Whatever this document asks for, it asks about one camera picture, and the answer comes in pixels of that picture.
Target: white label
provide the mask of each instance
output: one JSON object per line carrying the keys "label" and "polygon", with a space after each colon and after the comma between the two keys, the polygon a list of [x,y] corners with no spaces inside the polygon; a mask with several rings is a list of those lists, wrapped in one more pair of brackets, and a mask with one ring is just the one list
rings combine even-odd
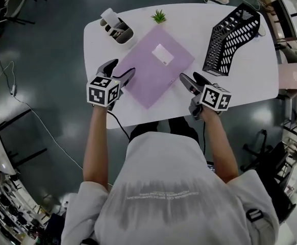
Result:
{"label": "white label", "polygon": [[158,45],[152,52],[164,65],[168,65],[174,58],[174,56],[169,53],[169,51],[162,45]]}

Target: tabletop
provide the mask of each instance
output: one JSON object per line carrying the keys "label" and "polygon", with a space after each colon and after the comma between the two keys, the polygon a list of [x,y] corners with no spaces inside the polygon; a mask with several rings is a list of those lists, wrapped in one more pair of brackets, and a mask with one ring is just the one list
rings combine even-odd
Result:
{"label": "tabletop", "polygon": [[[216,4],[172,4],[152,6],[118,13],[125,23],[141,39],[156,23],[152,20],[155,10],[163,10],[167,21],[164,30],[186,48],[194,62],[184,71],[192,78],[198,72],[211,83],[232,93],[230,107],[275,98],[278,95],[278,64],[274,43],[264,17],[261,24],[266,35],[254,38],[235,53],[228,77],[216,77],[203,72],[212,28],[235,7]],[[121,61],[130,50],[119,47],[100,25],[100,19],[89,23],[84,30],[84,59],[87,79],[96,74],[105,62],[118,58]],[[113,113],[123,126],[164,120],[189,115],[193,97],[177,79],[149,109],[145,109],[123,89],[124,95],[116,102]],[[110,115],[107,128],[117,128],[118,123]]]}

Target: potted plant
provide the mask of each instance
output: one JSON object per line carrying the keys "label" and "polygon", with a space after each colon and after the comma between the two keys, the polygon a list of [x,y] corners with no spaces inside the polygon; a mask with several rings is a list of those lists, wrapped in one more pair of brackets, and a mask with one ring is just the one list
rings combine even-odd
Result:
{"label": "potted plant", "polygon": [[162,10],[159,12],[159,10],[155,11],[155,15],[151,16],[155,22],[157,23],[163,23],[165,22],[167,19],[165,18],[165,13],[162,12]]}

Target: black pants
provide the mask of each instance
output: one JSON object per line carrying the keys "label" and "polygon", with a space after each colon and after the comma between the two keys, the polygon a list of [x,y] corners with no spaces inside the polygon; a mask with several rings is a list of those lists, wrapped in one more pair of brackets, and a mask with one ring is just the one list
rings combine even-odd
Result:
{"label": "black pants", "polygon": [[[130,134],[129,142],[131,142],[135,137],[143,133],[157,132],[158,124],[159,124],[158,121],[154,121],[154,122],[149,122],[147,124],[141,124],[136,126],[136,128]],[[184,117],[169,119],[169,126],[170,126],[170,133],[193,138],[199,144],[199,136],[197,135],[197,132],[188,125]]]}

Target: pen holder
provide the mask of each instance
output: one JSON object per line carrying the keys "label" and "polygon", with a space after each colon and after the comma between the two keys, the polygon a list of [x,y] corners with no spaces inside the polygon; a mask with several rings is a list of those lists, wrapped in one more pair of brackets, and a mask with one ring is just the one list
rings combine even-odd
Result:
{"label": "pen holder", "polygon": [[137,38],[133,29],[131,29],[122,19],[119,18],[119,20],[121,23],[114,28],[109,26],[104,19],[101,19],[100,25],[119,47],[129,50],[136,44]]}

